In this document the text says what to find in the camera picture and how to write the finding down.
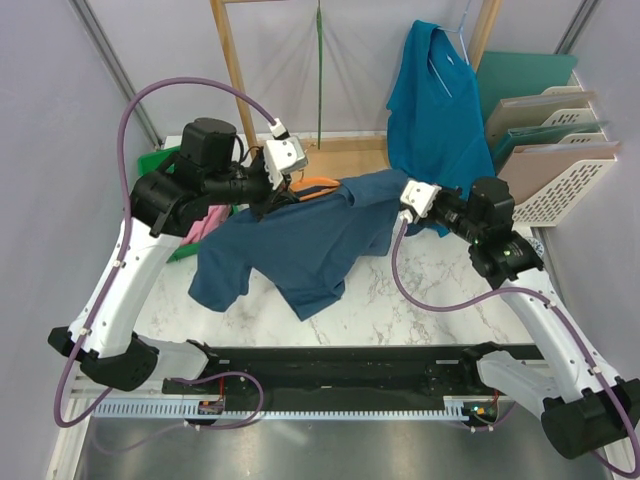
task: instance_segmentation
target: white marble surface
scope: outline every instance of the white marble surface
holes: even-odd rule
[[[225,313],[200,306],[187,294],[196,271],[196,257],[189,257],[164,267],[135,330],[161,340],[195,339],[218,346],[531,341],[521,322],[500,299],[448,314],[429,313],[412,306],[396,289],[390,262],[390,252],[386,257],[360,258],[346,278],[343,298],[301,322],[274,285],[255,270],[249,293],[239,297]],[[438,238],[425,230],[405,238],[398,263],[407,290],[425,303],[449,305],[489,289],[471,267],[467,245],[453,235]]]

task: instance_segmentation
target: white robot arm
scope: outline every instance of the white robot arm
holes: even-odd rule
[[[506,182],[480,178],[468,200],[460,194],[410,181],[401,197],[403,230],[410,222],[441,225],[466,240],[475,270],[493,291],[451,307],[415,300],[397,275],[397,241],[393,268],[401,293],[414,305],[435,312],[502,297],[524,323],[552,376],[538,373],[492,344],[470,349],[466,358],[470,376],[504,392],[539,418],[563,456],[575,458],[631,434],[640,418],[640,381],[624,381],[595,349],[554,290],[535,249],[513,231],[515,202]],[[629,425],[624,424],[627,418]]]

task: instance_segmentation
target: wooden frame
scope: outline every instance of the wooden frame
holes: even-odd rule
[[[270,1],[285,0],[209,0],[231,85],[242,92],[245,91],[244,81],[226,5],[229,3]],[[468,48],[469,59],[474,70],[480,65],[501,6],[502,0],[483,0]],[[249,146],[258,145],[249,106],[239,98],[236,99],[236,102],[247,143]],[[313,140],[306,140],[303,143],[308,149],[307,156],[310,161],[309,167],[305,170],[307,175],[344,178],[389,167],[386,137],[384,136],[326,138],[322,141],[322,150],[315,148]]]

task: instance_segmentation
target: gray wall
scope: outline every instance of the gray wall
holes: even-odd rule
[[[62,358],[49,330],[79,313],[121,220],[115,139],[124,101],[66,0],[0,15],[0,465],[44,477]],[[130,158],[150,145],[133,125]]]
[[[619,162],[548,232],[562,292],[593,343],[640,376],[640,2],[604,1],[573,52],[577,75],[622,141]]]
[[[228,81],[209,2],[86,0],[133,85],[199,75]],[[325,131],[386,130],[386,103],[407,32],[416,19],[457,28],[467,0],[322,0]],[[467,42],[482,0],[472,0]],[[553,53],[580,0],[508,0],[489,41],[503,51]],[[247,92],[292,132],[317,122],[316,0],[229,5]],[[145,100],[158,131],[176,134],[198,116],[241,127],[229,95],[180,87]],[[256,130],[265,121],[254,114]]]

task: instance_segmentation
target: blue t-shirt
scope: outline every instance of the blue t-shirt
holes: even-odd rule
[[[397,170],[348,178],[334,193],[289,205],[257,222],[244,210],[201,242],[189,295],[224,312],[246,295],[255,268],[300,320],[340,299],[361,255],[384,256],[407,175]]]
[[[414,22],[387,108],[393,168],[419,181],[461,187],[464,198],[475,179],[495,176],[475,73],[437,25]]]

